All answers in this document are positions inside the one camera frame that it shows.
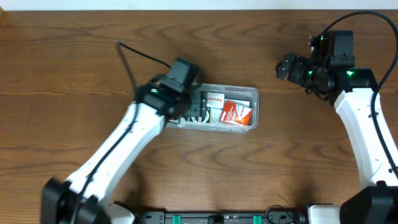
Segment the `green Zam-Buk box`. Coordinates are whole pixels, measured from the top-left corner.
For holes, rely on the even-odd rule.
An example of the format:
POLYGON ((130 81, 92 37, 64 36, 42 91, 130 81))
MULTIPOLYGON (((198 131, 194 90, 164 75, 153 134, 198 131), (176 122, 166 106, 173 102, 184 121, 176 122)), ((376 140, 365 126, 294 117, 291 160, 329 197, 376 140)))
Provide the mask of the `green Zam-Buk box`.
POLYGON ((201 115, 188 117, 187 121, 193 122, 193 123, 209 123, 210 122, 210 109, 202 109, 201 115))

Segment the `white Panadol box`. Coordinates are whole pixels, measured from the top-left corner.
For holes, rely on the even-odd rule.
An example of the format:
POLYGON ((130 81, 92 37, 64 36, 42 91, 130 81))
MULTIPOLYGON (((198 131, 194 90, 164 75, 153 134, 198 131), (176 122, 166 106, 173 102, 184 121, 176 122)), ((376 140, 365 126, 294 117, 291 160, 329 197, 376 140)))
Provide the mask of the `white Panadol box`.
POLYGON ((209 108, 223 109, 224 107, 224 93, 207 93, 206 106, 209 108))

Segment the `red medicine box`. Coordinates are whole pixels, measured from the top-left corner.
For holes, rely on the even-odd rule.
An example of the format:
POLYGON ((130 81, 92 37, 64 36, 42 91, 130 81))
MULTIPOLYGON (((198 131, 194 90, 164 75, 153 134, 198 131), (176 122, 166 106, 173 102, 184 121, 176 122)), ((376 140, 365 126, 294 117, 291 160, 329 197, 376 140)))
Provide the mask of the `red medicine box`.
POLYGON ((234 101, 225 101, 219 122, 236 126, 248 126, 252 108, 234 101))

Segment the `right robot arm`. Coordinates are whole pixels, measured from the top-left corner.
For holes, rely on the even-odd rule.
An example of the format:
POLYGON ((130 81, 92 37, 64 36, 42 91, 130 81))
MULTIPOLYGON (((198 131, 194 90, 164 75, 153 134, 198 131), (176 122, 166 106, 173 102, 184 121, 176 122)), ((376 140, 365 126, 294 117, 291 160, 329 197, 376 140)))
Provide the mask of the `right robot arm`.
POLYGON ((306 223, 397 223, 397 147, 368 68, 331 56, 287 53, 277 78, 325 95, 341 118, 358 166, 360 191, 341 205, 309 205, 306 223))

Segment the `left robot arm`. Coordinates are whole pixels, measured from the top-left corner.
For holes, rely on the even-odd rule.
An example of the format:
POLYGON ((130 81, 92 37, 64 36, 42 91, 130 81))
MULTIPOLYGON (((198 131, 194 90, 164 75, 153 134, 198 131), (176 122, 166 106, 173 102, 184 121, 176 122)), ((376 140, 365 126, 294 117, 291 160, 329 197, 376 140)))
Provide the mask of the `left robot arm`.
POLYGON ((110 202, 120 179, 169 119, 183 116, 198 93, 149 83, 136 90, 121 122, 98 150, 64 182, 51 178, 42 189, 40 222, 134 223, 128 208, 110 202))

